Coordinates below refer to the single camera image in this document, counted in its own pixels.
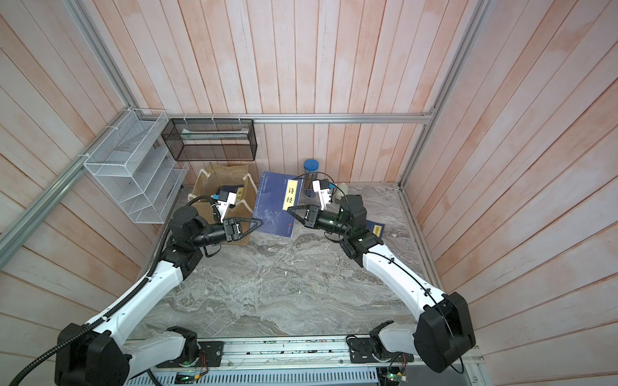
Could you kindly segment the navy book yellow label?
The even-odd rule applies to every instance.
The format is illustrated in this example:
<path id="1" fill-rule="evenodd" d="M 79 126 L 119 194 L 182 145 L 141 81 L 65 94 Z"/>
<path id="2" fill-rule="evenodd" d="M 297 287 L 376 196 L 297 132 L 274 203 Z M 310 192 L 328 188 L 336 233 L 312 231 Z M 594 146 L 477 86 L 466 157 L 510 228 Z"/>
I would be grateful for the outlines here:
<path id="1" fill-rule="evenodd" d="M 225 185 L 219 188 L 217 193 L 213 196 L 215 200 L 230 202 L 231 204 L 236 204 L 239 197 L 243 193 L 244 187 L 241 185 L 238 186 L 230 186 Z"/>
<path id="2" fill-rule="evenodd" d="M 259 233 L 292 237 L 295 219 L 287 209 L 299 204 L 300 184 L 293 175 L 262 172 L 253 215 L 262 222 Z"/>
<path id="3" fill-rule="evenodd" d="M 383 233 L 385 231 L 385 225 L 381 223 L 374 222 L 372 220 L 367 220 L 366 228 L 373 233 L 375 236 L 382 238 Z"/>

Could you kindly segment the tan canvas bag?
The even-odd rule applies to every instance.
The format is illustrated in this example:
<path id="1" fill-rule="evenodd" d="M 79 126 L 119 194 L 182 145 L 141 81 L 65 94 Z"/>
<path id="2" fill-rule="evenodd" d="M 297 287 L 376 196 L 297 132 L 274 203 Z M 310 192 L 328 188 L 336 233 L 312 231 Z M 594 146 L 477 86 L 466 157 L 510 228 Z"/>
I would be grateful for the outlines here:
<path id="1" fill-rule="evenodd" d="M 252 219 L 257 192 L 257 185 L 247 166 L 209 164 L 200 170 L 188 199 L 205 196 L 193 207 L 207 222 L 216 225 L 229 218 Z"/>

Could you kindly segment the navy book yellow label back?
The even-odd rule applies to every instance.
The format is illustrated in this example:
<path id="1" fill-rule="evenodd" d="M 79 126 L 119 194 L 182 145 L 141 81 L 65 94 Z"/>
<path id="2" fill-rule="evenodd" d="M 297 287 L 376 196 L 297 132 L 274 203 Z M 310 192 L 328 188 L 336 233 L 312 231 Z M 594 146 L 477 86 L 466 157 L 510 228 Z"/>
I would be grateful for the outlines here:
<path id="1" fill-rule="evenodd" d="M 217 193 L 213 196 L 215 200 L 230 202 L 231 204 L 236 204 L 239 197 L 243 193 L 244 187 L 241 185 L 238 186 L 230 186 L 225 185 L 219 188 Z"/>

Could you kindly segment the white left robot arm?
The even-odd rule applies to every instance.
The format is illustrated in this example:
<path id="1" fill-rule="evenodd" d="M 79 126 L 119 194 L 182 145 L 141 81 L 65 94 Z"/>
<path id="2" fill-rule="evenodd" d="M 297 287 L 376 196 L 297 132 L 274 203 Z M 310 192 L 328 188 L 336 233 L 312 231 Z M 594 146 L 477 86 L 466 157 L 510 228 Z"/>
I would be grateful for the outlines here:
<path id="1" fill-rule="evenodd" d="M 174 326 L 140 344 L 127 342 L 154 306 L 188 278 L 209 245 L 240 241 L 261 226 L 255 219 L 229 218 L 209 224 L 186 205 L 167 224 L 169 239 L 155 264 L 125 294 L 85 325 L 71 323 L 58 337 L 57 385 L 123 385 L 164 362 L 201 362 L 196 332 Z"/>

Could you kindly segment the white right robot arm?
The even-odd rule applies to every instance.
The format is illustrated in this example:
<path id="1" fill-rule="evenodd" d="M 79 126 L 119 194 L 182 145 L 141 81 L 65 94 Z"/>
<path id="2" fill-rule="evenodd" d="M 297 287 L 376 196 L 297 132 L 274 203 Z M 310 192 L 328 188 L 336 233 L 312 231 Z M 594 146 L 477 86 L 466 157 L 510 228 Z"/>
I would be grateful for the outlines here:
<path id="1" fill-rule="evenodd" d="M 441 373 L 476 346 L 466 300 L 431 285 L 396 257 L 369 230 L 361 196 L 345 196 L 338 212 L 315 204 L 289 207 L 287 212 L 306 228 L 336 234 L 345 255 L 387 285 L 412 314 L 411 324 L 387 321 L 371 331 L 373 355 L 416 354 Z"/>

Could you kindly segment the clear pencil tube blue lid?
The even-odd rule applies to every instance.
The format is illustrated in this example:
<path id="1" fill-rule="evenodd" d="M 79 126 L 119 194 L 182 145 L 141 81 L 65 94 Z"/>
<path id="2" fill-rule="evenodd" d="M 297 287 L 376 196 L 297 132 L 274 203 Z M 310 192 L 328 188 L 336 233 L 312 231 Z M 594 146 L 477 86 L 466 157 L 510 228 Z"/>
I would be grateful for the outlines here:
<path id="1" fill-rule="evenodd" d="M 303 193 L 307 198 L 315 196 L 313 181 L 317 177 L 319 167 L 320 164 L 315 159 L 307 159 L 304 161 Z"/>

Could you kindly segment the black mesh wall basket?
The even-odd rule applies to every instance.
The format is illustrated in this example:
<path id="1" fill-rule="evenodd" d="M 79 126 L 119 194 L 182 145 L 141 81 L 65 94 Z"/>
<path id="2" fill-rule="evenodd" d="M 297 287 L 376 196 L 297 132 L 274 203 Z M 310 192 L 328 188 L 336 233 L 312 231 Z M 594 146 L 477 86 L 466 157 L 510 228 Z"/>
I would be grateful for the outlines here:
<path id="1" fill-rule="evenodd" d="M 258 149 L 249 119 L 173 118 L 162 139 L 180 162 L 253 162 Z"/>

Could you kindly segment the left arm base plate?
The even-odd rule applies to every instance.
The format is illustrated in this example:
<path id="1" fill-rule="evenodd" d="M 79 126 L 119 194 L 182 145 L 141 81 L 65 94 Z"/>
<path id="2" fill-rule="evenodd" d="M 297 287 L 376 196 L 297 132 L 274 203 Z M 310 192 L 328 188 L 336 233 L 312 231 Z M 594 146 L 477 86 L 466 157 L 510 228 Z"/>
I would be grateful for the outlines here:
<path id="1" fill-rule="evenodd" d="M 223 341 L 200 340 L 197 342 L 199 350 L 189 357 L 180 357 L 160 363 L 156 368 L 189 368 L 206 370 L 218 368 L 221 365 L 225 343 Z"/>

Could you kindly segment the aluminium front rail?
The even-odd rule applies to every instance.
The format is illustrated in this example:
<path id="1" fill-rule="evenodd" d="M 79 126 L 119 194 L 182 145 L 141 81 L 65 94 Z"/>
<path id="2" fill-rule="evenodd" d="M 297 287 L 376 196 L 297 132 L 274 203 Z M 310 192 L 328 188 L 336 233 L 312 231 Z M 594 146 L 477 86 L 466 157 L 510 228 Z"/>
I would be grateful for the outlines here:
<path id="1" fill-rule="evenodd" d="M 426 363 L 415 349 L 412 363 L 352 363 L 345 342 L 347 335 L 284 336 L 257 338 L 214 338 L 200 340 L 223 341 L 225 343 L 221 365 L 218 368 L 197 370 L 189 368 L 156 368 L 156 372 L 185 372 L 196 374 L 216 371 L 239 372 L 249 370 L 288 370 L 296 368 L 395 368 L 412 373 L 413 368 L 425 368 Z"/>

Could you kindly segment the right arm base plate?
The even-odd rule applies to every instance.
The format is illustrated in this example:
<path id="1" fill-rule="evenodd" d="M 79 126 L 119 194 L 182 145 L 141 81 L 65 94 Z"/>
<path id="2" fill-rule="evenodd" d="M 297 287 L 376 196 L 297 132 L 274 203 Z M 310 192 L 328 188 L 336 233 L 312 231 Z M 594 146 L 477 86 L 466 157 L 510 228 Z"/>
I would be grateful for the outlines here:
<path id="1" fill-rule="evenodd" d="M 403 352 L 388 352 L 377 338 L 362 338 L 356 335 L 347 335 L 345 342 L 349 349 L 349 358 L 352 363 L 412 363 L 413 354 Z"/>

